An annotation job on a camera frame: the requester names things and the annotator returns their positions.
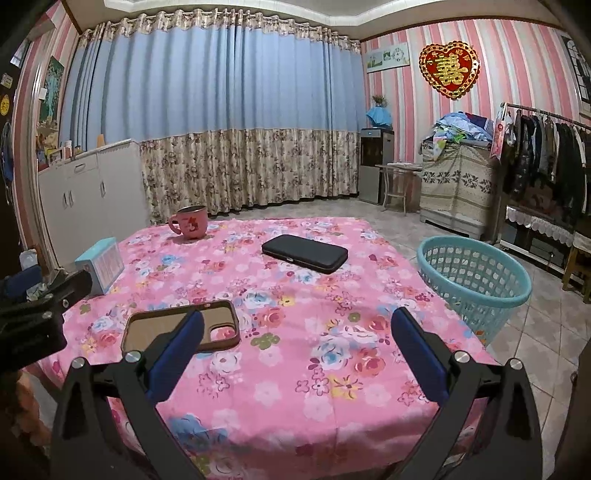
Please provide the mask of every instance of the box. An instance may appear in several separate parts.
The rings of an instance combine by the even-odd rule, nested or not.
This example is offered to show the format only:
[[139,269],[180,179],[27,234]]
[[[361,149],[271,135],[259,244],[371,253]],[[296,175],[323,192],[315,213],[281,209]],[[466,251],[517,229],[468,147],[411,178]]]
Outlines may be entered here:
[[107,293],[124,267],[114,237],[99,240],[74,263],[77,270],[86,270],[92,276],[91,297]]

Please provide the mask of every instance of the cabinet door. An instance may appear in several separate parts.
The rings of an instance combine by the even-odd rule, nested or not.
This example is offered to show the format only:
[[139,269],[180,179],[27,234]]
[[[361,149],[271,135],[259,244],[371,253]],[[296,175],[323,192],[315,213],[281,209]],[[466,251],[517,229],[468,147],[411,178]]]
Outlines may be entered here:
[[68,266],[76,257],[72,257],[75,244],[72,208],[68,202],[68,181],[63,168],[48,168],[39,173],[39,192],[43,215],[53,250],[62,267]]
[[98,169],[85,171],[69,179],[69,186],[67,199],[72,208],[69,229],[76,238],[72,251],[76,259],[98,240],[113,234],[106,218]]
[[99,152],[105,210],[118,242],[150,225],[139,145],[128,143]]

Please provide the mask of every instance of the sticker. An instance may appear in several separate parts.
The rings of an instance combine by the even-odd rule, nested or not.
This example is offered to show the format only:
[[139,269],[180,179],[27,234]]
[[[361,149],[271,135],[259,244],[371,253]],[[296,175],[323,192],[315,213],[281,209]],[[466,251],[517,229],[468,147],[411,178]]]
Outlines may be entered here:
[[6,88],[11,88],[12,87],[12,77],[8,74],[8,73],[3,73],[2,74],[2,81],[0,82],[0,85],[6,87]]
[[2,114],[2,116],[5,116],[9,110],[10,110],[10,98],[8,98],[8,95],[4,95],[2,97],[2,100],[0,100],[0,113]]

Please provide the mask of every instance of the clothes rack rod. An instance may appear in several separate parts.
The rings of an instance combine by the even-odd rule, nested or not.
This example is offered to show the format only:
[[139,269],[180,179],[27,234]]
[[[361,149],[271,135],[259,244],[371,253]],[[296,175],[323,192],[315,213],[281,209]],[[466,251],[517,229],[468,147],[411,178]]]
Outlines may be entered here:
[[543,115],[549,115],[549,116],[553,116],[554,118],[559,118],[561,120],[564,120],[565,122],[568,122],[570,124],[573,125],[577,125],[578,127],[582,127],[586,130],[591,130],[591,127],[585,124],[582,124],[581,122],[577,122],[576,120],[573,120],[571,118],[566,118],[565,116],[562,115],[558,115],[557,113],[552,113],[552,112],[547,112],[546,110],[540,110],[537,108],[533,108],[530,106],[525,106],[525,105],[516,105],[514,103],[506,103],[507,106],[513,107],[513,108],[519,108],[521,110],[528,110],[530,112],[537,112],[537,113],[541,113]]

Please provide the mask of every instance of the curtain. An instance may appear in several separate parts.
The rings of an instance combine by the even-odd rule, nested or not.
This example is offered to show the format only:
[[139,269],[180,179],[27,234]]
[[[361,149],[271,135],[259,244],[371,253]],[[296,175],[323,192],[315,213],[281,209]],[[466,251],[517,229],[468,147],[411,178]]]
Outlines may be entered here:
[[61,141],[141,143],[154,221],[196,201],[356,193],[360,45],[327,28],[227,9],[102,24],[80,39],[63,105]]

